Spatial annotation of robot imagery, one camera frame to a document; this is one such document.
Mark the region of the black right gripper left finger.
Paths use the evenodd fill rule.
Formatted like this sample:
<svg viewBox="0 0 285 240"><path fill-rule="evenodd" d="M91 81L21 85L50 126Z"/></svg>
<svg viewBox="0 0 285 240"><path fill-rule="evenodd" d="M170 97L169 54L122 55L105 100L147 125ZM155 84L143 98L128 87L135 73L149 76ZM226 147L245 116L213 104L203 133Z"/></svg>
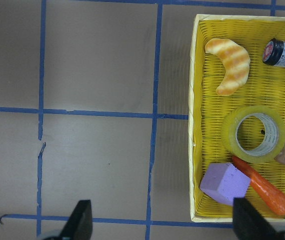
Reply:
<svg viewBox="0 0 285 240"><path fill-rule="evenodd" d="M93 233L92 205L80 200L58 235L58 240L90 240Z"/></svg>

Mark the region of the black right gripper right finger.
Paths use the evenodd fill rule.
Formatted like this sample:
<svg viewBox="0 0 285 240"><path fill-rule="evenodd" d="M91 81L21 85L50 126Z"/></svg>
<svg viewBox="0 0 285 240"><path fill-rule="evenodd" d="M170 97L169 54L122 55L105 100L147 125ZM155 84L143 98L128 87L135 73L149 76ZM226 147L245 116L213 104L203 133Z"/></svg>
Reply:
<svg viewBox="0 0 285 240"><path fill-rule="evenodd" d="M239 240L284 239L246 198L233 199L232 225Z"/></svg>

